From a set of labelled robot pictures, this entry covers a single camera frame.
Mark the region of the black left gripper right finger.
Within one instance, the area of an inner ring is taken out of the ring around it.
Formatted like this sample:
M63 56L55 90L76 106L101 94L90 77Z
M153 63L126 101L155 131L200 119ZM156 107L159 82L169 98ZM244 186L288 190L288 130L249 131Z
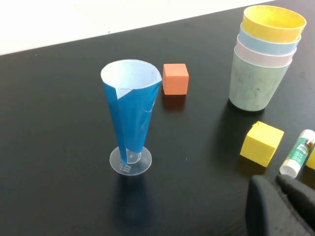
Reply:
M276 183L297 214L315 230L315 191L288 175L277 175Z

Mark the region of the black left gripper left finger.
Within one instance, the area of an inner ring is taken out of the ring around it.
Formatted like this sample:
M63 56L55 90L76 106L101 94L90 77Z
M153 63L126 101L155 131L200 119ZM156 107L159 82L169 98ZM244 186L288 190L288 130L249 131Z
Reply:
M250 236L313 236L286 195L264 176L250 178L246 201L246 228Z

